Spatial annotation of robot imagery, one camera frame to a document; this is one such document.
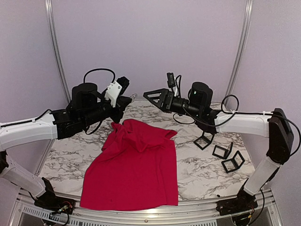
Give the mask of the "brown round brooch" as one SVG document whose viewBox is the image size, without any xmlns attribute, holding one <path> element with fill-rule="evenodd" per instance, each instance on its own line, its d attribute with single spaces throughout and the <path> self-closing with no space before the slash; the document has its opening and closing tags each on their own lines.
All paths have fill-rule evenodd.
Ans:
<svg viewBox="0 0 301 226">
<path fill-rule="evenodd" d="M 134 102 L 134 101 L 137 99 L 137 97 L 138 97 L 138 95 L 137 95 L 136 93 L 132 94 L 132 95 L 130 96 L 131 102 Z"/>
</svg>

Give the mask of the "red t-shirt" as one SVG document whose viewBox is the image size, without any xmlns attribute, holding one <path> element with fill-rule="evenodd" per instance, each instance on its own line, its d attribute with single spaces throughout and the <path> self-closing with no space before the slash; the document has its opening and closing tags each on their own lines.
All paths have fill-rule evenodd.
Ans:
<svg viewBox="0 0 301 226">
<path fill-rule="evenodd" d="M 135 119 L 111 126 L 86 170 L 80 206 L 134 211 L 178 205 L 176 131 Z"/>
</svg>

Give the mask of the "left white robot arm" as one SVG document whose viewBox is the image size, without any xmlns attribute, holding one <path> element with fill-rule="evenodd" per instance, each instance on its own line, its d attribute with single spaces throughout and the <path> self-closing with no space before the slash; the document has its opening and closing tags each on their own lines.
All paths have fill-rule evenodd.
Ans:
<svg viewBox="0 0 301 226">
<path fill-rule="evenodd" d="M 126 77 L 112 79 L 103 92 L 98 86 L 83 80 L 72 88 L 71 101 L 65 109 L 50 110 L 36 118 L 0 125 L 0 176 L 27 190 L 36 203 L 44 204 L 54 210 L 59 206 L 49 180 L 38 177 L 16 163 L 7 150 L 41 140 L 61 140 L 77 133 L 87 132 L 91 125 L 100 126 L 111 118 L 119 123 L 131 98 L 123 96 L 129 86 Z"/>
</svg>

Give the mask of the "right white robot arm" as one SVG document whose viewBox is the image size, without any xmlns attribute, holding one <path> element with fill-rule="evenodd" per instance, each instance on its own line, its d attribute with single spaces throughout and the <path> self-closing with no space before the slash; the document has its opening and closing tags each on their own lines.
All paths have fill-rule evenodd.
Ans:
<svg viewBox="0 0 301 226">
<path fill-rule="evenodd" d="M 185 99 L 181 94 L 181 76 L 167 75 L 168 88 L 144 92 L 143 97 L 165 113 L 177 113 L 191 117 L 205 133 L 241 133 L 269 139 L 269 149 L 255 172 L 244 183 L 233 207 L 243 211 L 251 204 L 251 198 L 269 182 L 295 153 L 292 151 L 294 123 L 287 119 L 281 108 L 272 112 L 244 113 L 238 110 L 212 109 L 213 91 L 202 82 L 194 82 Z"/>
</svg>

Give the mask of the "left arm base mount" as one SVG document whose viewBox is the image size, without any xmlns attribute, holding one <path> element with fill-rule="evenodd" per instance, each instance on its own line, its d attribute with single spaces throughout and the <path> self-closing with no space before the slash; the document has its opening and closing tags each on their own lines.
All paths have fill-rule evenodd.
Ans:
<svg viewBox="0 0 301 226">
<path fill-rule="evenodd" d="M 59 213 L 59 210 L 64 206 L 67 206 L 67 209 L 63 210 L 63 212 L 71 215 L 75 206 L 75 200 L 57 196 L 50 181 L 46 178 L 42 178 L 42 180 L 45 184 L 45 192 L 41 196 L 35 198 L 34 205 L 52 210 L 55 213 Z"/>
</svg>

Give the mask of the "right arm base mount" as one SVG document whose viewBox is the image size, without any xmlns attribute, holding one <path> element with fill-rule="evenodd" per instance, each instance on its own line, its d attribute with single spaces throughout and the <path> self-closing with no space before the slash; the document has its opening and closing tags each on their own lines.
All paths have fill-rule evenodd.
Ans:
<svg viewBox="0 0 301 226">
<path fill-rule="evenodd" d="M 253 210 L 258 207 L 255 195 L 248 194 L 243 188 L 239 190 L 235 198 L 221 200 L 216 204 L 216 210 L 220 216 Z"/>
</svg>

